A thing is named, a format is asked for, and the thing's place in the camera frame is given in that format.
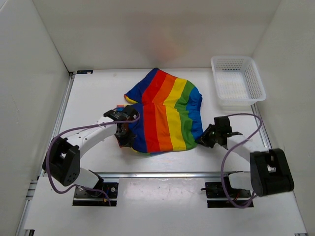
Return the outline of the rainbow striped shorts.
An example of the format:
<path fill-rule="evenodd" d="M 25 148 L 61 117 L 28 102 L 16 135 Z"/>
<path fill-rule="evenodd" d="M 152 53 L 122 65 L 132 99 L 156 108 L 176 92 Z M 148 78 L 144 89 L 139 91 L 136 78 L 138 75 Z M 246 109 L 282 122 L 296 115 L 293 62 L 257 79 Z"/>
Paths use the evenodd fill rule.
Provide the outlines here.
<path fill-rule="evenodd" d="M 135 135 L 134 151 L 157 154 L 196 147 L 203 133 L 202 95 L 192 82 L 154 68 L 124 98 L 140 114 L 128 125 Z"/>

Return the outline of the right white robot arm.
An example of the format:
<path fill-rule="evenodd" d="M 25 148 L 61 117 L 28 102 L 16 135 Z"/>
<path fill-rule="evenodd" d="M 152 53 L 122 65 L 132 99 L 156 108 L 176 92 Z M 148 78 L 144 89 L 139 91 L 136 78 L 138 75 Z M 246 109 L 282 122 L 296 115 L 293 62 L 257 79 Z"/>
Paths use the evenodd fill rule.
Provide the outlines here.
<path fill-rule="evenodd" d="M 294 189 L 293 177 L 282 149 L 268 149 L 258 145 L 240 132 L 232 131 L 229 117 L 215 117 L 196 142 L 213 148 L 216 144 L 228 153 L 236 153 L 250 164 L 248 172 L 223 174 L 221 191 L 233 196 L 239 189 L 249 190 L 263 197 Z"/>

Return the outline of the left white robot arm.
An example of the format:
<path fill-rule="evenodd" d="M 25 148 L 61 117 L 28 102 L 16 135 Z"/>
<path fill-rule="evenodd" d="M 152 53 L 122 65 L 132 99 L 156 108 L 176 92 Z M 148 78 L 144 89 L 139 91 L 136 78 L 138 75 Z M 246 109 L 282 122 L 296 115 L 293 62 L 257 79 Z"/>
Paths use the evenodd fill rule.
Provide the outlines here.
<path fill-rule="evenodd" d="M 107 111 L 94 124 L 68 129 L 54 137 L 46 152 L 42 168 L 53 190 L 64 194 L 77 187 L 97 197 L 105 194 L 103 179 L 81 167 L 81 158 L 108 137 L 116 137 L 119 145 L 130 147 L 135 135 L 129 124 L 140 120 L 140 113 L 130 105 Z"/>

